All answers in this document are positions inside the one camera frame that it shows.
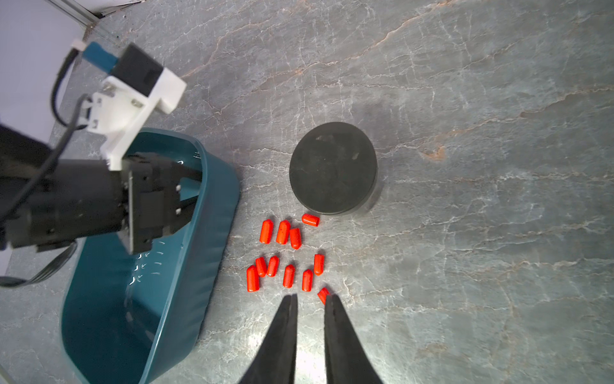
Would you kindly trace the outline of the red screw sleeve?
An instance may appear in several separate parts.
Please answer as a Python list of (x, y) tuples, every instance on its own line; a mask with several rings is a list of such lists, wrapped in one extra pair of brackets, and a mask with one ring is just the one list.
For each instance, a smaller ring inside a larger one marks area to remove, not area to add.
[(313, 288), (313, 271), (308, 269), (303, 272), (302, 275), (302, 290), (304, 292), (310, 292)]
[(320, 218), (313, 214), (303, 214), (302, 222), (308, 226), (318, 227), (320, 224)]
[(276, 236), (276, 242), (281, 245), (286, 245), (289, 241), (289, 232), (291, 230), (291, 224), (287, 220), (283, 220), (279, 223), (278, 233)]
[(279, 263), (280, 259), (277, 255), (274, 255), (270, 258), (266, 272), (269, 277), (275, 277), (277, 275)]
[(255, 267), (257, 269), (258, 276), (263, 278), (267, 276), (268, 267), (265, 257), (259, 257), (255, 261)]
[(260, 289), (260, 276), (255, 265), (249, 266), (246, 271), (246, 289), (249, 293)]
[(262, 223), (259, 241), (263, 244), (270, 244), (273, 236), (274, 223), (271, 219), (267, 219)]
[(293, 264), (289, 264), (286, 266), (284, 270), (283, 283), (282, 283), (284, 288), (290, 289), (293, 287), (294, 278), (295, 278), (295, 270), (296, 268)]
[(299, 228), (292, 228), (289, 232), (290, 245), (293, 249), (299, 250), (302, 246), (302, 232)]

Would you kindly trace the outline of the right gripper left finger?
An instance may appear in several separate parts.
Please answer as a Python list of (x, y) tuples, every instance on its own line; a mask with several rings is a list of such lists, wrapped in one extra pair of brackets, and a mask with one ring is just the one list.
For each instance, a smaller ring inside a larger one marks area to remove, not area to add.
[(239, 383), (294, 383), (297, 310), (297, 295), (286, 295), (254, 360)]

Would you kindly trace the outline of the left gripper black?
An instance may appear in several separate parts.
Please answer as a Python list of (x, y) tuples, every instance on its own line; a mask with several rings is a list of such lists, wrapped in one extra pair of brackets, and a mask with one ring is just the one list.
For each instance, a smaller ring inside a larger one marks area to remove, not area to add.
[(62, 160), (4, 218), (4, 243), (49, 251), (78, 238), (116, 233), (129, 254), (190, 222), (196, 197), (182, 199), (181, 182), (202, 173), (154, 153), (124, 158), (121, 171), (104, 161)]

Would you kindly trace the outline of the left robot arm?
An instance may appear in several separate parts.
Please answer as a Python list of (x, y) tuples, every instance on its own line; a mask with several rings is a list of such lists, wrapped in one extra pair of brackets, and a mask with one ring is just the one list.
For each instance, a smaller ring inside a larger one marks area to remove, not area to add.
[(191, 219), (198, 199), (182, 199), (182, 179), (202, 172), (171, 158), (137, 151), (120, 171), (103, 160), (57, 160), (25, 198), (19, 198), (52, 155), (47, 144), (1, 128), (1, 248), (68, 246), (117, 233), (129, 254), (148, 251)]

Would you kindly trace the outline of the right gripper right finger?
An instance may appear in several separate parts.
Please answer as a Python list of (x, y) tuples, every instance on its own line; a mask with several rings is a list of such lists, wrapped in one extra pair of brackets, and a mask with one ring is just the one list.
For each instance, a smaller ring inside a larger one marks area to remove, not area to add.
[(379, 383), (340, 298), (326, 299), (324, 317), (326, 379), (328, 383)]

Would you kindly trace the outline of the teal plastic storage box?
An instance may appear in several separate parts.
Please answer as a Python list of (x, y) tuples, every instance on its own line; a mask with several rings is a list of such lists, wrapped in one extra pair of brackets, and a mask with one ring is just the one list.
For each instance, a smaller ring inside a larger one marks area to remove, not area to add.
[(230, 164), (193, 137), (148, 128), (131, 152), (154, 152), (201, 171), (181, 195), (197, 197), (192, 220), (150, 251), (130, 255), (118, 235), (89, 237), (65, 296), (65, 355), (84, 383), (149, 383), (193, 349), (206, 316), (240, 187)]

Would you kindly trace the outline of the black cylindrical container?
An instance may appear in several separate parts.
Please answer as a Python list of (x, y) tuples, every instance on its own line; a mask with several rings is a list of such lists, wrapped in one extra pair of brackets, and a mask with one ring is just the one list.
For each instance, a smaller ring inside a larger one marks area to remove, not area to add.
[(321, 124), (296, 145), (289, 163), (292, 192), (308, 211), (351, 214), (371, 198), (377, 155), (365, 132), (342, 122)]

